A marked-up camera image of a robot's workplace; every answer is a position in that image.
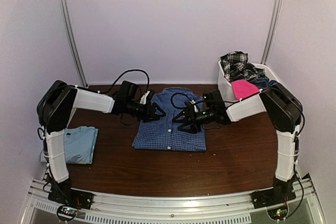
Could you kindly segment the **blue dotted shirt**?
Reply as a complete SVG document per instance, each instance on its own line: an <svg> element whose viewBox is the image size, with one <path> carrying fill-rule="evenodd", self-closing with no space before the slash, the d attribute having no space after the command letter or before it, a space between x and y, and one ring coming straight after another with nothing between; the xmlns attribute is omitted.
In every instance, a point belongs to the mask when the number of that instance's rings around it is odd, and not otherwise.
<svg viewBox="0 0 336 224"><path fill-rule="evenodd" d="M166 113L166 116L153 122L141 122L132 147L141 150L164 151L206 151L205 131L202 129L196 134L181 132L178 123L172 119L178 115L179 109L186 101L200 101L202 97L186 88L166 88L153 96L152 101L157 103Z"/></svg>

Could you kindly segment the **light blue printed t-shirt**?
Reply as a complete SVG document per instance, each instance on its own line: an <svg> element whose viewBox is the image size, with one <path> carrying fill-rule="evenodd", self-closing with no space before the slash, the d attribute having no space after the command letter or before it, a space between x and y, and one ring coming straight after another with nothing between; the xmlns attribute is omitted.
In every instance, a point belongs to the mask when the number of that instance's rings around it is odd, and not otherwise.
<svg viewBox="0 0 336 224"><path fill-rule="evenodd" d="M66 164L91 165L99 130L95 127L80 126L65 130Z"/></svg>

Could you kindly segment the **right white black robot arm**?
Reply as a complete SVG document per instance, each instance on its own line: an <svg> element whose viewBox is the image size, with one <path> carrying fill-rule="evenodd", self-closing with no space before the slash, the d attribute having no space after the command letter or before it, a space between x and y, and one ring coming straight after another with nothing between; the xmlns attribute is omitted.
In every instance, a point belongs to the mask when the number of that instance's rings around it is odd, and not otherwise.
<svg viewBox="0 0 336 224"><path fill-rule="evenodd" d="M259 113L268 114L277 134L278 157L272 189L263 197L274 204L288 199L296 176L299 136L305 124L303 107L298 99L277 83L237 101L223 100L216 89L204 93L200 103L205 104L207 109L201 111L198 102L185 102L172 120L179 124L179 131L195 134L204 124L229 125Z"/></svg>

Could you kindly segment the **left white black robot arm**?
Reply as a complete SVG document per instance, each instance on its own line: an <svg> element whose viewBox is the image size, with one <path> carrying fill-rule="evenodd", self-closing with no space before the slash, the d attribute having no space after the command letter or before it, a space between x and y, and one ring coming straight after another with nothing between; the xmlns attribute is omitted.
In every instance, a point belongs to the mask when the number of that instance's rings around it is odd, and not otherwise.
<svg viewBox="0 0 336 224"><path fill-rule="evenodd" d="M64 147L65 129L72 112L83 109L113 115L128 114L143 122L165 117L163 109L152 102L155 92L148 90L137 100L138 88L137 84L124 81L117 91L107 94L57 80L39 102L37 114L44 130L44 153L51 177L51 191L64 205L71 205L76 199L75 192L71 190Z"/></svg>

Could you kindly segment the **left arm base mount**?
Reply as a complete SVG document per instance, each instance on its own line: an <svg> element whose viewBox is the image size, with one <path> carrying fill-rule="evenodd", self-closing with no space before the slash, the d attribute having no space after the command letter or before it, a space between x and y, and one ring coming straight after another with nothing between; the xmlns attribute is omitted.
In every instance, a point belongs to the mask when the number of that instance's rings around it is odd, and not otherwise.
<svg viewBox="0 0 336 224"><path fill-rule="evenodd" d="M56 209L56 216L60 221L69 222L80 215L83 209L90 210L93 201L93 193L71 189L70 196L51 190L48 199L60 204Z"/></svg>

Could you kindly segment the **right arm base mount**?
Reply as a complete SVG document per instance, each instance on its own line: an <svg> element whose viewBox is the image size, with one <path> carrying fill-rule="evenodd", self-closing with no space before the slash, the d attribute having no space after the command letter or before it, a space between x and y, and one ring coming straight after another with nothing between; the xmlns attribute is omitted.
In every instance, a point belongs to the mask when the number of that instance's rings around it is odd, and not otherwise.
<svg viewBox="0 0 336 224"><path fill-rule="evenodd" d="M288 202L296 199L293 189L282 193L274 188L257 190L250 194L254 209L266 208L268 216L274 221L283 221L289 214Z"/></svg>

